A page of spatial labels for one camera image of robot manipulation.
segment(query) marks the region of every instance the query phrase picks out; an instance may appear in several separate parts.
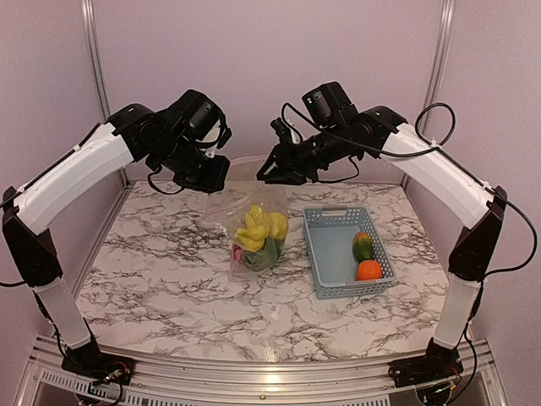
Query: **blue plastic basket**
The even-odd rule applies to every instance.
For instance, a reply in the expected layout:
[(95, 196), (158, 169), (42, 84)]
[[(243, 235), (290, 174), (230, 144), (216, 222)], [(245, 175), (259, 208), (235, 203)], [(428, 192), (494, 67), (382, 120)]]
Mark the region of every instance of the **blue plastic basket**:
[[(358, 206), (306, 207), (303, 216), (304, 238), (318, 299), (381, 294), (395, 281), (392, 264), (366, 209)], [(358, 263), (353, 256), (352, 244), (359, 231), (372, 238), (374, 259), (383, 268), (381, 279), (355, 280)]]

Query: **yellow fruit toy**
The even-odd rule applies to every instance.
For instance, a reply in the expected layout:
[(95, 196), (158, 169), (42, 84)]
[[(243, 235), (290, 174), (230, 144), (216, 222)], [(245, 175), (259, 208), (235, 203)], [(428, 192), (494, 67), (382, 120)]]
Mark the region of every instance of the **yellow fruit toy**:
[(246, 228), (237, 229), (235, 239), (247, 251), (261, 250), (267, 237), (283, 240), (287, 236), (287, 217), (278, 212), (265, 213), (261, 206), (251, 206), (244, 221)]
[(272, 220), (272, 224), (270, 225), (269, 235), (273, 239), (285, 239), (287, 230), (289, 229), (287, 217), (274, 211), (270, 214), (270, 219)]

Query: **orange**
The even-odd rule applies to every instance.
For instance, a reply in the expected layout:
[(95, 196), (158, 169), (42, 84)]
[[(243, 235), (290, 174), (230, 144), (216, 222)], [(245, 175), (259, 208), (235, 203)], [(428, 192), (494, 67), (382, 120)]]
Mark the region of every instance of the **orange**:
[(366, 260), (358, 264), (356, 281), (371, 281), (382, 277), (383, 269), (378, 261)]

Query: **basket handle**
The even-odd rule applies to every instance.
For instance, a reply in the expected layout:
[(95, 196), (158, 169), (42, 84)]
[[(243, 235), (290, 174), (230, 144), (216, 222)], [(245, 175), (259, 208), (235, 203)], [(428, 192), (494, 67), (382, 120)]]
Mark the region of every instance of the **basket handle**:
[(347, 214), (347, 206), (323, 206), (321, 208), (321, 216), (336, 217), (345, 216)]

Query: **table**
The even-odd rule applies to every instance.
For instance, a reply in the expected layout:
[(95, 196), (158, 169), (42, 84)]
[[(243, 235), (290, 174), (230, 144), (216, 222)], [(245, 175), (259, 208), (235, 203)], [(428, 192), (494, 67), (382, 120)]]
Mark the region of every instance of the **table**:
[[(283, 257), (263, 275), (234, 282), (227, 236), (201, 224), (207, 196), (187, 190), (160, 195), (138, 182), (79, 294), (78, 306), (98, 342), (171, 356), (268, 362), (425, 348), (447, 279), (402, 188), (304, 185), (288, 187), (287, 196), (290, 233)], [(369, 210), (397, 275), (383, 294), (315, 298), (302, 209), (323, 205)]]

